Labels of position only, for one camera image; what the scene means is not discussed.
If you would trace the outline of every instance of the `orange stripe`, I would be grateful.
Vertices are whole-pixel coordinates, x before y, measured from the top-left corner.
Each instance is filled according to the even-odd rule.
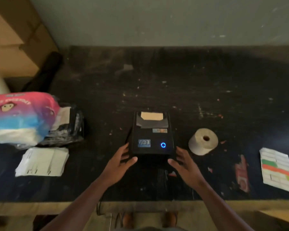
[[[288,175],[289,176],[289,172],[280,168],[275,168],[273,166],[267,165],[267,164],[263,164],[262,165],[263,169],[268,169],[270,171],[274,171],[274,172],[280,172],[282,174]]]

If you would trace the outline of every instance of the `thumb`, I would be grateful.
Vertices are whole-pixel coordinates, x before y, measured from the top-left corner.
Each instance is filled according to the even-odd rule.
[[[128,168],[131,167],[133,164],[135,164],[137,162],[137,160],[138,160],[138,158],[136,156],[134,156],[133,158],[128,160],[128,162],[126,162],[124,165],[124,169],[128,170]]]
[[[174,168],[178,171],[178,173],[180,173],[180,172],[182,171],[181,165],[179,165],[179,163],[176,162],[175,160],[173,160],[173,159],[168,159],[168,163],[169,163],[172,167],[174,167]]]

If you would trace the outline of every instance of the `blue label sticker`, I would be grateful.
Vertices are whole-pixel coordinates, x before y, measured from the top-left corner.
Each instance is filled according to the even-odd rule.
[[[138,140],[138,147],[151,147],[151,140]]]

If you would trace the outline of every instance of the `brown cardboard box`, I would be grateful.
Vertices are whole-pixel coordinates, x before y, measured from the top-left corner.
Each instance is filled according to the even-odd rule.
[[[58,51],[42,24],[23,45],[0,46],[0,76],[34,76],[52,51]]]
[[[0,46],[26,43],[40,23],[29,0],[0,0]]]

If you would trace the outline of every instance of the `wall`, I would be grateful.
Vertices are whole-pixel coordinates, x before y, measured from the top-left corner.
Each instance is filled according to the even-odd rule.
[[[289,45],[289,0],[31,0],[59,47]]]

